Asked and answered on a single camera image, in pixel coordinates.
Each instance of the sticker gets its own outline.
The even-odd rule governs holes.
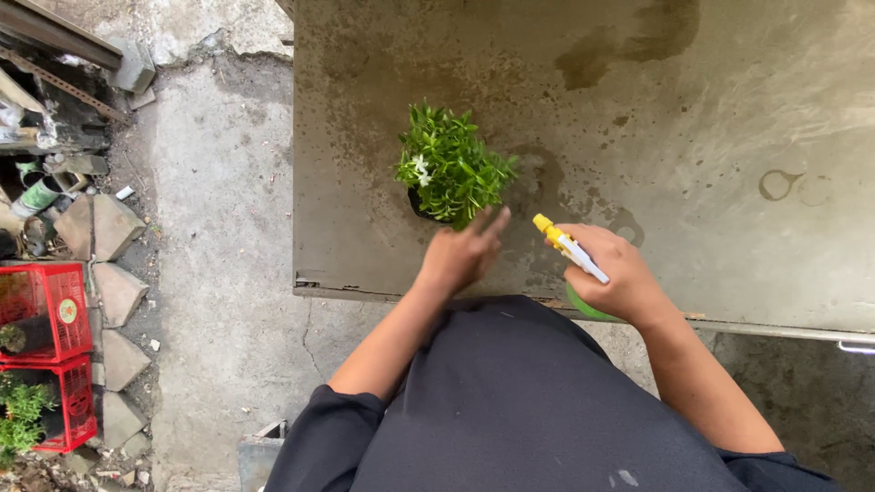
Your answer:
[[[58,314],[60,315],[61,321],[64,321],[68,325],[76,321],[76,312],[76,303],[74,303],[72,299],[64,299],[60,301]]]

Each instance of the white flower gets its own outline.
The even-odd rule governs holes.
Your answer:
[[[414,157],[411,162],[413,162],[416,172],[419,173],[419,186],[428,186],[429,182],[431,182],[431,176],[428,170],[425,169],[429,164],[428,161],[424,160],[422,154],[420,154]]]

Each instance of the sleeve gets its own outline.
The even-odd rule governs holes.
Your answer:
[[[319,386],[291,426],[264,492],[349,490],[382,418],[376,395]]]
[[[745,454],[718,449],[729,471],[751,492],[842,492],[826,474],[803,467],[790,453]]]

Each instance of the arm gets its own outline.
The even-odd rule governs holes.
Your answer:
[[[413,287],[343,362],[328,382],[338,393],[371,393],[392,399],[399,382],[431,334],[435,318],[453,295],[486,275],[510,220],[504,207],[488,224],[487,208],[461,232],[442,228],[431,240]]]
[[[656,283],[634,246],[603,228],[558,227],[576,239],[611,280],[603,285],[576,265],[568,267],[565,278],[585,303],[638,330],[665,404],[714,446],[738,453],[784,450],[750,399]]]

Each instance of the red plastic crate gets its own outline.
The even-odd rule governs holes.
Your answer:
[[[49,370],[59,378],[64,433],[43,441],[33,449],[69,453],[97,435],[95,401],[91,395],[91,361],[88,355],[80,355],[60,365],[11,362],[0,368],[2,371],[9,369]]]
[[[57,363],[92,348],[81,264],[0,267],[0,325],[44,314],[52,320],[54,347],[0,353],[0,362]]]

